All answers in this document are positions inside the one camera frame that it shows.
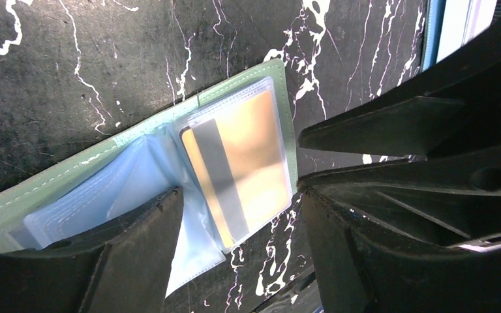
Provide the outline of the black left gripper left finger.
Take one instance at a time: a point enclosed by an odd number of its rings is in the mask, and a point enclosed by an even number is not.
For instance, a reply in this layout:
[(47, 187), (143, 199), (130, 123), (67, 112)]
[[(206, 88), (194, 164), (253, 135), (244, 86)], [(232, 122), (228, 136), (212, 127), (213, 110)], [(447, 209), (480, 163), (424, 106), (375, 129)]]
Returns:
[(0, 254), (0, 312), (160, 312), (183, 215), (183, 191), (45, 249)]

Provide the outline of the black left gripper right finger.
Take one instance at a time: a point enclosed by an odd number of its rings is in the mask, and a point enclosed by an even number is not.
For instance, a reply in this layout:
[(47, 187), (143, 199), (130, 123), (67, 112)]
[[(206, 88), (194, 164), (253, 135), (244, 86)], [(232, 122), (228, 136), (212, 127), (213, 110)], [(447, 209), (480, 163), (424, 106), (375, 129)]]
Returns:
[(422, 243), (312, 188), (302, 213), (326, 312), (501, 312), (501, 249)]

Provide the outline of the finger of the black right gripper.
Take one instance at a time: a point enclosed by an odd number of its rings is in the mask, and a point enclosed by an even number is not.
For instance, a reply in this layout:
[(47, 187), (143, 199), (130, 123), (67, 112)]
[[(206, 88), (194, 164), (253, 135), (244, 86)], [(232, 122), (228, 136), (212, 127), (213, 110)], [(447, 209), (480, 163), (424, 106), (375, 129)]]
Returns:
[(501, 245), (501, 145), (419, 162), (321, 171), (302, 177), (299, 187), (418, 241)]
[(446, 157), (501, 153), (501, 18), (427, 71), (304, 129), (302, 148)]

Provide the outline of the green card holder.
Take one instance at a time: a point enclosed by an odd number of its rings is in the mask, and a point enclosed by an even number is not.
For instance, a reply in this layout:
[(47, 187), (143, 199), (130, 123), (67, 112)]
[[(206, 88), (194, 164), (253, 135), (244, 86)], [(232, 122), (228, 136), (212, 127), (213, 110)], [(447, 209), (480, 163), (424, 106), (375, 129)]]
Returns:
[[(210, 118), (226, 104), (265, 90), (273, 92), (293, 196), (296, 138), (285, 65), (280, 59), (272, 59), (0, 193), (0, 254), (47, 248), (117, 218), (171, 186), (181, 186), (185, 207), (166, 294), (222, 263), (227, 254), (243, 260), (240, 245), (244, 241), (229, 251), (221, 248), (179, 132)], [(282, 212), (266, 224), (276, 221)]]

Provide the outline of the bronze card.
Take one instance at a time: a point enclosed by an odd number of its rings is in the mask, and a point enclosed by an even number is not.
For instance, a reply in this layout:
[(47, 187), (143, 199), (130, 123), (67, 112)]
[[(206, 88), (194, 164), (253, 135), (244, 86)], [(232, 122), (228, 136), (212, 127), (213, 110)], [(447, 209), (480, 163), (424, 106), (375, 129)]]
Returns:
[(232, 250), (291, 203), (273, 92), (226, 104), (206, 120), (180, 130), (217, 231)]

